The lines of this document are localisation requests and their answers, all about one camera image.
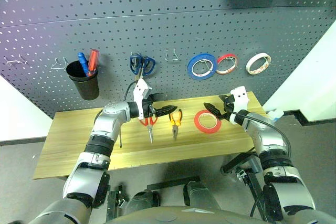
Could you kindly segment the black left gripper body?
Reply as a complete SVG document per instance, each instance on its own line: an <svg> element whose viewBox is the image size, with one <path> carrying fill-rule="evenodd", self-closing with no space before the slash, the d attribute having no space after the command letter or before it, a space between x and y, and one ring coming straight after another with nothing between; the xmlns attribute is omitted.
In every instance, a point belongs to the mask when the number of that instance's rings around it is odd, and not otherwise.
<svg viewBox="0 0 336 224"><path fill-rule="evenodd" d="M143 99L143 117L149 118L155 115L156 109L153 103L156 101L157 94L151 94L146 99Z"/></svg>

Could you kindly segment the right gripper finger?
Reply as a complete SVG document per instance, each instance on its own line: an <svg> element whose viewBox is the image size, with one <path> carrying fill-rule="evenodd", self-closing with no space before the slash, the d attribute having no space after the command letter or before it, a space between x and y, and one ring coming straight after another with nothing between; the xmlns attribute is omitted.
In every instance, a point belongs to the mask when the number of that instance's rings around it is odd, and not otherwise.
<svg viewBox="0 0 336 224"><path fill-rule="evenodd" d="M219 120L230 120L230 115L231 113L225 112L224 114L221 114L220 110L217 109L214 105L210 103L204 103L204 107L211 113L213 114L217 119Z"/></svg>
<svg viewBox="0 0 336 224"><path fill-rule="evenodd" d="M224 103L234 103L235 98L233 94L226 95L226 94L221 94L218 96Z"/></svg>

